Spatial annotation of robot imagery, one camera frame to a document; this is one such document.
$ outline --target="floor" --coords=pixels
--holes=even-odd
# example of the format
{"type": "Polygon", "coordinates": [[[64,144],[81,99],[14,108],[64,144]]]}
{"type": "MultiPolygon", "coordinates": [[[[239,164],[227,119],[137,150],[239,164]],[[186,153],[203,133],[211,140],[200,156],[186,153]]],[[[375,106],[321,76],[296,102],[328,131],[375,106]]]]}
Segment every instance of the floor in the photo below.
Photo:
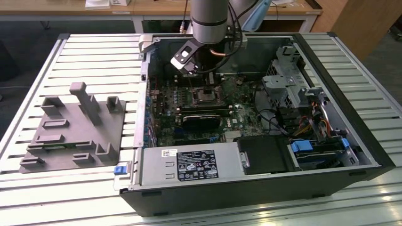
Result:
{"type": "MultiPolygon", "coordinates": [[[[60,33],[132,33],[129,21],[69,21],[50,22],[50,29],[44,30],[38,22],[0,22],[0,40],[2,41],[16,64],[20,75],[6,82],[0,82],[0,138],[12,121],[24,100],[29,86],[40,71],[60,33]],[[1,89],[9,86],[20,88],[1,89]]],[[[385,35],[372,51],[364,65],[402,104],[402,42],[385,35]]]]}

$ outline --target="sticker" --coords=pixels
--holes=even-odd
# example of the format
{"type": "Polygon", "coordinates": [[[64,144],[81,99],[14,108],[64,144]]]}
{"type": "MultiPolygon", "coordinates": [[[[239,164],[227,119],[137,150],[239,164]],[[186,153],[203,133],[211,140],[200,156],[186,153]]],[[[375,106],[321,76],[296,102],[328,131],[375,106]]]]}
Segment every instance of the sticker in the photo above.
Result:
{"type": "Polygon", "coordinates": [[[125,11],[113,11],[112,14],[129,14],[129,12],[125,12],[125,11]]]}
{"type": "Polygon", "coordinates": [[[215,151],[178,152],[174,149],[177,158],[178,181],[203,180],[217,178],[217,165],[215,151]]]}
{"type": "Polygon", "coordinates": [[[161,150],[161,157],[172,157],[176,156],[177,150],[176,149],[162,149],[161,150]]]}

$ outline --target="copper pipe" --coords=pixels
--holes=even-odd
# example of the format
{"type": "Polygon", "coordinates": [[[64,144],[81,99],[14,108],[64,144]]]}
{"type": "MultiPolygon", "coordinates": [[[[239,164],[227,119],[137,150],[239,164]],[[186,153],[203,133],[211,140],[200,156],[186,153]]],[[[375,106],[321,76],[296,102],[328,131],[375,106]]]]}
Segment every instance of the copper pipe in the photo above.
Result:
{"type": "Polygon", "coordinates": [[[212,55],[215,55],[217,57],[225,57],[225,53],[219,53],[213,49],[209,49],[209,52],[212,53],[212,55]]]}

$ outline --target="desk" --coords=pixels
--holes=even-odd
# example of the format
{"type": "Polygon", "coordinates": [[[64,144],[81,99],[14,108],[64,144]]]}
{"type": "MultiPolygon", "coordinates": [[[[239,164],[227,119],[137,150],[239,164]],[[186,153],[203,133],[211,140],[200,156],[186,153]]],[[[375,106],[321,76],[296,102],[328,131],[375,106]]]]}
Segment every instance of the desk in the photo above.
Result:
{"type": "MultiPolygon", "coordinates": [[[[85,10],[84,0],[0,0],[0,20],[52,21],[52,20],[130,20],[136,33],[142,33],[144,20],[181,20],[185,0],[132,0],[128,6],[110,6],[110,9],[85,10]]],[[[299,32],[308,32],[321,10],[312,9],[304,0],[273,7],[264,20],[303,21],[299,32]]],[[[185,18],[189,18],[189,6],[185,18]]]]}
{"type": "MultiPolygon", "coordinates": [[[[181,20],[185,0],[136,0],[133,4],[132,21],[137,33],[142,33],[144,20],[181,20]]],[[[285,8],[271,7],[264,16],[264,20],[297,20],[303,21],[299,32],[309,32],[316,16],[321,10],[312,9],[304,0],[296,0],[292,4],[283,4],[285,8]]],[[[185,19],[189,19],[191,1],[185,11],[185,19]]]]}
{"type": "Polygon", "coordinates": [[[0,21],[132,20],[128,6],[85,10],[85,0],[0,0],[0,21]]]}

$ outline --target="gray plastic holder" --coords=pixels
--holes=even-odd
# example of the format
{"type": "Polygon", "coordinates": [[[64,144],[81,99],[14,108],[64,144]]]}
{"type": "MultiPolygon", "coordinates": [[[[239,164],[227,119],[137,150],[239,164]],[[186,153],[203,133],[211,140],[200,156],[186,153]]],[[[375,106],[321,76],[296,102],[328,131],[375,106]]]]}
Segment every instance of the gray plastic holder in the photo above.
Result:
{"type": "Polygon", "coordinates": [[[108,97],[97,102],[73,82],[69,92],[78,103],[64,104],[46,97],[40,126],[20,162],[20,173],[116,165],[124,122],[125,101],[108,97]]]}

